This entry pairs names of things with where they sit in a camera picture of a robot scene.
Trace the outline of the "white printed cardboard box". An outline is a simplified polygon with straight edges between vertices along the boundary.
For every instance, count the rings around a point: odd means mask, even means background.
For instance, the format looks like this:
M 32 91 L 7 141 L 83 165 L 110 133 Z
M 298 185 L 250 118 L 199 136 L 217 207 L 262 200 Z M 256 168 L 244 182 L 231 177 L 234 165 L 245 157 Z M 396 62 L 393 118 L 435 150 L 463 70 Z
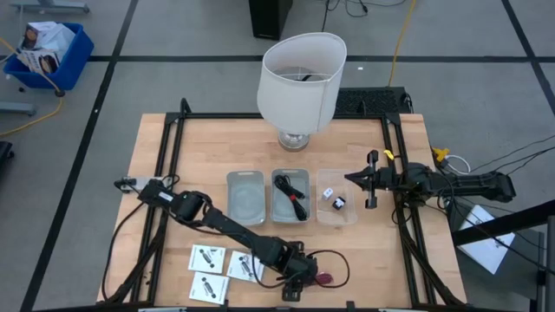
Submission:
M 46 75 L 55 73 L 60 65 L 56 53 L 50 50 L 22 50 L 18 59 L 31 72 Z
M 56 22 L 33 22 L 26 25 L 21 49 L 38 49 L 40 41 L 56 27 Z

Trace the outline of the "blue plastic tote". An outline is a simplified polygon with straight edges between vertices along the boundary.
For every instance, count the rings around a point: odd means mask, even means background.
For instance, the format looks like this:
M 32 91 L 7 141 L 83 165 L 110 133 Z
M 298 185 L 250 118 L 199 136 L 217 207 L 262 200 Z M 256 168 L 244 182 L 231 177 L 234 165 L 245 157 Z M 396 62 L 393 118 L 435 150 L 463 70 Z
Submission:
M 95 47 L 90 37 L 79 23 L 63 23 L 75 33 L 69 50 L 63 57 L 59 68 L 48 78 L 63 91 L 72 90 L 81 75 L 88 58 Z M 53 89 L 54 87 L 38 73 L 31 72 L 15 55 L 11 56 L 3 67 L 7 75 L 17 78 L 28 88 Z

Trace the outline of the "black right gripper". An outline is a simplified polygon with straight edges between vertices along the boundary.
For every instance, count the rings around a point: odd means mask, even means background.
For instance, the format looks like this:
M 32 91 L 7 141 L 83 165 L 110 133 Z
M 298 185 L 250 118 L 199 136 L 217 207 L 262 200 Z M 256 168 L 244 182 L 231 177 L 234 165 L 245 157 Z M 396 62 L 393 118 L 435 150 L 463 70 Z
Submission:
M 375 209 L 377 207 L 377 196 L 375 190 L 388 190 L 394 186 L 395 169 L 391 167 L 377 168 L 378 151 L 372 150 L 367 155 L 369 166 L 363 168 L 359 172 L 347 173 L 344 177 L 361 188 L 362 191 L 368 192 L 369 196 L 365 202 L 366 209 Z

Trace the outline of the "black ribbed mat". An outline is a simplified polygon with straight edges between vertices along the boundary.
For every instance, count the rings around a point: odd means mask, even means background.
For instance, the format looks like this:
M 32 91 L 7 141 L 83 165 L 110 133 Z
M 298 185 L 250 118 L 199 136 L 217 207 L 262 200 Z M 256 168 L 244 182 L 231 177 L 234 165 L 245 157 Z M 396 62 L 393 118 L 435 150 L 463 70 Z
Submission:
M 335 115 L 412 114 L 412 99 L 403 87 L 340 88 Z

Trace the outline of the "black diagonal bar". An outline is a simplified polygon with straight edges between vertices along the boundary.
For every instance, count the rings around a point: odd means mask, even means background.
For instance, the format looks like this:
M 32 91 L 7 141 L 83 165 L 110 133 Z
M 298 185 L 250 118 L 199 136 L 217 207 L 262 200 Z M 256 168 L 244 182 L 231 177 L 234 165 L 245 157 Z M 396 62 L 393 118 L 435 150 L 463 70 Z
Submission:
M 523 211 L 455 231 L 452 238 L 456 246 L 470 244 L 490 237 L 498 237 L 546 224 L 549 217 L 555 217 L 555 199 Z

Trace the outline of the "white shade table lamp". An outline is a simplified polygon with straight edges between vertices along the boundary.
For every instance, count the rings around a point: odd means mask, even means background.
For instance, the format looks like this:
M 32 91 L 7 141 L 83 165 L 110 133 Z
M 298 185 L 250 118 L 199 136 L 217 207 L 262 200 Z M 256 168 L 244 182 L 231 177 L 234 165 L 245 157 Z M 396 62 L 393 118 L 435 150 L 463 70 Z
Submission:
M 305 149 L 336 111 L 347 47 L 327 32 L 293 36 L 269 48 L 262 60 L 257 105 L 278 130 L 288 152 Z

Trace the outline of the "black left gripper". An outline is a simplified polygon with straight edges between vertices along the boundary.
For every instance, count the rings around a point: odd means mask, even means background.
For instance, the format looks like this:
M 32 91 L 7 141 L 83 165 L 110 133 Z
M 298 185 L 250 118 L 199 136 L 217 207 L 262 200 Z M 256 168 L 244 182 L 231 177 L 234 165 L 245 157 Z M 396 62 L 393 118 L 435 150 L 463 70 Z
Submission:
M 284 267 L 280 270 L 284 287 L 284 302 L 299 302 L 304 287 L 323 286 L 316 278 L 324 278 L 326 272 L 317 266 L 313 256 L 304 253 L 304 243 L 288 242 L 285 246 Z

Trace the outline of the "grey plastic bin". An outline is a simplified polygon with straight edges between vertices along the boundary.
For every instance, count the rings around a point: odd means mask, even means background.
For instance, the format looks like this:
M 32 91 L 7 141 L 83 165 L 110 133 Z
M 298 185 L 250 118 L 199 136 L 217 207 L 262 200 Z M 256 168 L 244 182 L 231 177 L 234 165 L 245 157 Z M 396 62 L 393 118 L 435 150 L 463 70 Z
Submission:
M 304 169 L 275 169 L 271 173 L 271 220 L 306 223 L 310 212 L 310 175 Z
M 257 226 L 265 221 L 264 174 L 260 171 L 229 172 L 227 215 L 243 226 Z

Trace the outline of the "white paper sheet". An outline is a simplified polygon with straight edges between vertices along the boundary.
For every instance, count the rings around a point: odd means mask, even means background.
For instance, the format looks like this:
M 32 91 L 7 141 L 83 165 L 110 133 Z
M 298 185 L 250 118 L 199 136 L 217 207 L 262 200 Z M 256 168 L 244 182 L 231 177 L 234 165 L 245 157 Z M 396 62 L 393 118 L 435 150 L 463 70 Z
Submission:
M 464 217 L 459 230 L 481 225 L 487 221 L 494 220 L 494 216 L 487 212 L 482 206 L 474 205 L 470 212 Z M 504 260 L 508 249 L 505 245 L 511 245 L 515 238 L 514 233 L 487 238 L 481 241 L 463 244 L 459 249 L 482 266 L 491 274 L 495 275 L 500 264 Z

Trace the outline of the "grey left mount plate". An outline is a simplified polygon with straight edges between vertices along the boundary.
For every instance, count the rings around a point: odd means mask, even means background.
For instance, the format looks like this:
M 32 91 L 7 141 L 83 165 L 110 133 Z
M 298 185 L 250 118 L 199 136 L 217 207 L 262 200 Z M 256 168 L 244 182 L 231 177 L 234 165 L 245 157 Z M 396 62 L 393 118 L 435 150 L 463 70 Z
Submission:
M 162 177 L 123 177 L 120 183 L 120 189 L 126 191 L 141 191 L 151 179 L 162 180 Z

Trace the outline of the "grey metal floor foot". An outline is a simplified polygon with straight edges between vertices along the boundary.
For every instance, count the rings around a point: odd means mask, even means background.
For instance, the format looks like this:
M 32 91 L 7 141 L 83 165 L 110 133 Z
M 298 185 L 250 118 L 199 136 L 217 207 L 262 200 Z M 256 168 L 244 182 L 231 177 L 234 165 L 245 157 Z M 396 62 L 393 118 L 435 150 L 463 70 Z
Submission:
M 36 107 L 29 103 L 0 101 L 0 113 L 33 116 L 36 114 Z
M 69 0 L 10 0 L 10 6 L 20 10 L 77 10 L 85 14 L 90 12 L 86 3 Z

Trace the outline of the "clear plastic bin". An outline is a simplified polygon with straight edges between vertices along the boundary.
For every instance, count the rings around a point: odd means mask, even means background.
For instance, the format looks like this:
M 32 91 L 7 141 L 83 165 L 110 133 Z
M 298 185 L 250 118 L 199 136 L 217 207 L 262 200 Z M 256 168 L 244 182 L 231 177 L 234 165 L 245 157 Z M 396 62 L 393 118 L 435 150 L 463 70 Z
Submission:
M 330 226 L 346 226 L 357 221 L 355 195 L 351 183 L 344 177 L 345 174 L 347 172 L 340 169 L 321 169 L 317 172 L 316 215 L 319 223 Z M 333 194 L 329 200 L 325 201 L 322 194 L 327 188 L 331 188 Z M 346 205 L 340 211 L 332 207 L 337 197 L 346 200 Z

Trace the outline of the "black aluminium table frame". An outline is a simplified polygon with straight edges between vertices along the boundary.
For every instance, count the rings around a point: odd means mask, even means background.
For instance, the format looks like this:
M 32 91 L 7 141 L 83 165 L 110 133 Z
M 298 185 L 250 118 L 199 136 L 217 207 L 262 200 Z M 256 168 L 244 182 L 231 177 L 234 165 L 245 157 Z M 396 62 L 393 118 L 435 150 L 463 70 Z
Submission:
M 405 150 L 408 159 L 425 165 L 433 162 L 424 119 L 402 114 L 385 121 L 360 115 L 335 118 L 314 135 L 308 147 L 286 152 L 278 144 L 276 129 L 255 113 L 144 114 L 129 171 L 132 175 L 166 174 L 176 171 L 177 191 L 198 190 L 208 194 L 219 209 L 227 200 L 226 176 L 231 171 L 259 170 L 270 175 L 276 168 L 303 168 L 311 176 L 321 169 L 364 168 L 373 149 Z M 304 224 L 266 221 L 260 235 L 301 241 L 317 253 L 319 269 L 329 272 L 342 287 L 304 289 L 300 305 L 310 309 L 408 308 L 433 296 L 429 280 L 418 263 L 402 247 L 393 223 L 394 197 L 379 191 L 377 207 L 365 207 L 365 192 L 355 190 L 357 220 L 335 227 L 311 218 Z M 165 224 L 162 250 L 140 276 L 137 298 L 121 303 L 99 302 L 98 308 L 136 312 L 154 307 L 209 309 L 207 302 L 189 296 L 193 273 L 188 269 L 194 244 L 234 249 L 227 237 L 203 234 L 174 221 Z

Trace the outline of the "white printed leaflet card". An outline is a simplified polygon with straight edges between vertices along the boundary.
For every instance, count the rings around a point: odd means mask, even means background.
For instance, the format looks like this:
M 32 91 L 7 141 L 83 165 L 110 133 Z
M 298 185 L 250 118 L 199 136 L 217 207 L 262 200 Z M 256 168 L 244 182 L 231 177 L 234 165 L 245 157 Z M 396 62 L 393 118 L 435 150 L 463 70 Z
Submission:
M 205 273 L 221 274 L 225 261 L 226 248 L 194 244 L 191 250 L 188 269 Z
M 193 277 L 189 298 L 222 305 L 225 303 L 230 278 L 196 272 Z
M 250 253 L 234 250 L 231 254 L 226 275 L 238 280 L 255 283 L 262 280 L 264 265 Z

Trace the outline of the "black tower box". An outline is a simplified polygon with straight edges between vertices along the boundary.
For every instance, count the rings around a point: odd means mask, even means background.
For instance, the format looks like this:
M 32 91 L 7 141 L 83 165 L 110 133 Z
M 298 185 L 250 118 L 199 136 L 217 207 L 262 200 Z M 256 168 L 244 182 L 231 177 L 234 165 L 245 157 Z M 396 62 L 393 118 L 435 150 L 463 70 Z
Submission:
M 293 0 L 248 0 L 252 34 L 279 41 Z

